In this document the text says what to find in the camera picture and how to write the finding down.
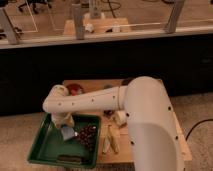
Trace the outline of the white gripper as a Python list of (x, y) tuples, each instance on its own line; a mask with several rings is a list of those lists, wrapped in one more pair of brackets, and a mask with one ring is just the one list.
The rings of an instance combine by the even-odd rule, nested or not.
[(71, 112), (52, 114), (51, 119), (57, 129), (60, 129), (62, 125), (67, 125), (69, 127), (74, 126), (74, 120)]

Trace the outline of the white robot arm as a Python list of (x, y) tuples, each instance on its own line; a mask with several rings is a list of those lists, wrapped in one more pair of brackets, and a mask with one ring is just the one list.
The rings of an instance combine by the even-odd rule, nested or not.
[(122, 110), (127, 116), (135, 171), (185, 171), (173, 107), (155, 78), (137, 77), (126, 86), (75, 96), (66, 87), (55, 85), (43, 110), (54, 119), (67, 112)]

